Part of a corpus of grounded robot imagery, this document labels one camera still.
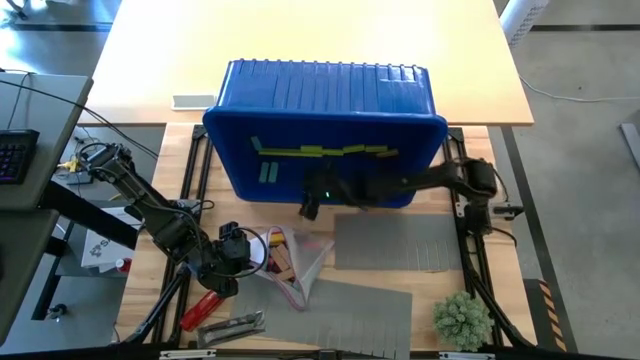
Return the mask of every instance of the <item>black keyboard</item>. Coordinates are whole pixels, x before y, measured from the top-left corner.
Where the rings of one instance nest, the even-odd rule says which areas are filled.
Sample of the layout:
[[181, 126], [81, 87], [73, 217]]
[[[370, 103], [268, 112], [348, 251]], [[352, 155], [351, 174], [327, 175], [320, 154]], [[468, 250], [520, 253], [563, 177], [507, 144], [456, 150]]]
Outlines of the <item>black keyboard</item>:
[[38, 136], [35, 130], [0, 130], [0, 185], [24, 181]]

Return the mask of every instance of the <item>metal tool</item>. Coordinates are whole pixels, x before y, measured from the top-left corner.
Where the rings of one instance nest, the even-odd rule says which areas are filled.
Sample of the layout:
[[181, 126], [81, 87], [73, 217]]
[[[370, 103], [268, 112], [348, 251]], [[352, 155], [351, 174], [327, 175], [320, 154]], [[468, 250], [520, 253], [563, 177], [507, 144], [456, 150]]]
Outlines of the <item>metal tool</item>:
[[264, 313], [257, 311], [253, 314], [198, 328], [198, 348], [203, 349], [259, 334], [264, 330]]

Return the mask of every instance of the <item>computer desk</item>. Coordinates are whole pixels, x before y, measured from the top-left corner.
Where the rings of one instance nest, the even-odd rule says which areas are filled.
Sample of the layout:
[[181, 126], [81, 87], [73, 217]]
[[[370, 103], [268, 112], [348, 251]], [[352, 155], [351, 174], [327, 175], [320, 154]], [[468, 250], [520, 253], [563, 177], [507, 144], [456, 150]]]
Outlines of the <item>computer desk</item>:
[[[185, 171], [189, 144], [194, 124], [167, 124], [160, 157], [156, 165], [152, 185], [167, 198], [178, 198], [180, 195], [183, 174]], [[491, 143], [486, 127], [465, 127], [465, 142], [469, 156], [482, 157], [494, 161]], [[199, 174], [203, 149], [198, 154], [195, 173]], [[439, 153], [434, 164], [443, 160]], [[194, 177], [191, 189], [196, 189], [198, 178]], [[195, 198], [195, 190], [190, 198]], [[213, 200], [213, 210], [205, 211], [201, 226], [215, 236], [218, 226], [229, 221], [237, 221], [242, 226], [257, 231], [266, 230], [268, 226], [284, 224], [292, 225], [297, 219], [299, 205], [251, 203], [238, 199], [233, 192], [229, 179], [217, 156], [213, 157], [208, 177], [205, 199]], [[333, 218], [338, 213], [355, 213], [359, 210], [343, 206], [322, 207], [320, 215], [313, 224], [314, 232], [333, 233]], [[394, 211], [405, 214], [437, 214], [451, 213], [451, 200], [446, 189], [433, 189], [419, 192], [414, 201], [406, 208]], [[495, 226], [509, 230], [506, 223], [494, 223]], [[513, 241], [506, 236], [493, 233], [485, 237], [486, 252], [493, 283], [495, 297], [509, 319], [530, 341], [536, 341], [529, 305], [522, 281], [516, 248]], [[121, 337], [131, 334], [143, 320], [148, 311], [158, 300], [166, 257], [150, 241], [148, 235], [138, 239], [132, 267], [117, 319], [117, 329]], [[345, 271], [333, 267], [334, 256], [328, 256], [320, 278], [351, 284], [408, 291], [413, 294], [412, 306], [412, 350], [439, 350], [439, 344], [433, 329], [432, 309], [438, 301], [464, 290], [461, 271], [418, 272], [418, 271]], [[188, 307], [195, 305], [207, 291], [197, 281], [192, 280], [188, 298]], [[167, 312], [165, 323], [165, 340], [171, 332], [170, 328], [175, 310], [175, 299]], [[226, 300], [203, 324], [227, 319], [231, 312], [233, 298]], [[194, 333], [182, 333], [183, 345], [195, 340]], [[260, 336], [232, 341], [218, 346], [234, 349], [313, 349], [309, 345], [297, 344], [269, 339]]]
[[423, 66], [449, 124], [533, 124], [491, 0], [124, 0], [87, 106], [113, 123], [197, 123], [172, 96], [218, 95], [239, 58]]

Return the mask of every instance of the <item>blue plastic bin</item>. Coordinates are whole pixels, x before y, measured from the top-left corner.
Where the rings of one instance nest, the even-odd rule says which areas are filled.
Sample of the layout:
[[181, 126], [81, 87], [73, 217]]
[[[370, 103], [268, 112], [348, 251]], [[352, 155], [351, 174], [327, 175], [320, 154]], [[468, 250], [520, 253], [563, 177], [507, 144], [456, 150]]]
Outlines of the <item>blue plastic bin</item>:
[[[362, 173], [419, 172], [447, 134], [446, 121], [435, 113], [427, 70], [402, 65], [232, 61], [218, 103], [203, 123], [238, 197], [286, 203], [301, 202], [305, 172], [329, 161], [347, 181]], [[397, 155], [292, 157], [258, 151], [305, 145], [386, 145]], [[277, 173], [270, 174], [274, 182], [265, 181], [265, 163], [277, 163]], [[413, 195], [381, 206], [406, 206]]]

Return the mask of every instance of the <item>gray concrete floor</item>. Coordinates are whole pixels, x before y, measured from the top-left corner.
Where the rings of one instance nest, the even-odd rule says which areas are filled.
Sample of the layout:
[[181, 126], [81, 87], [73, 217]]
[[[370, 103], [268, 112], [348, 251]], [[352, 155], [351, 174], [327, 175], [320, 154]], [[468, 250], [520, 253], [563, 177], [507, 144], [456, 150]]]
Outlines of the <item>gray concrete floor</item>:
[[[498, 11], [506, 2], [495, 0]], [[43, 24], [109, 22], [117, 3], [103, 0], [71, 1], [66, 7], [56, 4], [50, 12], [33, 15], [33, 20]], [[640, 23], [640, 5], [635, 0], [556, 0], [539, 21], [539, 24], [603, 23]], [[0, 30], [0, 39], [0, 66], [90, 75], [106, 34]], [[514, 51], [514, 59], [526, 79], [554, 94], [640, 96], [638, 39], [637, 32], [531, 33]], [[54, 41], [55, 51], [50, 45]], [[634, 305], [640, 296], [640, 283], [635, 279], [640, 273], [636, 261], [640, 253], [637, 241], [640, 172], [617, 126], [626, 121], [640, 125], [640, 102], [578, 104], [530, 91], [527, 96], [536, 124], [515, 129], [515, 135], [578, 348], [581, 353], [637, 358], [640, 311]], [[102, 140], [116, 140], [108, 130], [89, 131]], [[158, 149], [161, 128], [125, 131]], [[499, 129], [490, 129], [490, 134], [498, 169], [511, 196], [518, 199], [501, 133]], [[135, 158], [145, 177], [150, 177], [154, 163], [145, 155], [138, 154]], [[114, 193], [99, 185], [81, 187], [81, 191], [83, 196], [94, 199], [108, 198]], [[523, 276], [539, 278], [540, 268], [526, 219], [518, 218], [514, 228], [519, 238]], [[46, 261], [43, 259], [24, 308], [31, 306], [37, 296], [42, 281], [38, 279], [45, 271], [42, 269], [47, 269]], [[123, 283], [108, 283], [117, 279], [81, 280], [86, 282], [69, 280], [76, 282], [61, 286], [57, 294], [61, 301], [80, 302], [76, 306], [81, 311], [73, 319], [60, 324], [31, 324], [23, 314], [27, 310], [21, 309], [12, 337], [0, 348], [0, 353], [34, 350], [32, 343], [20, 343], [16, 332], [41, 335], [42, 349], [107, 343]], [[84, 289], [86, 297], [74, 299], [70, 289], [78, 288]]]

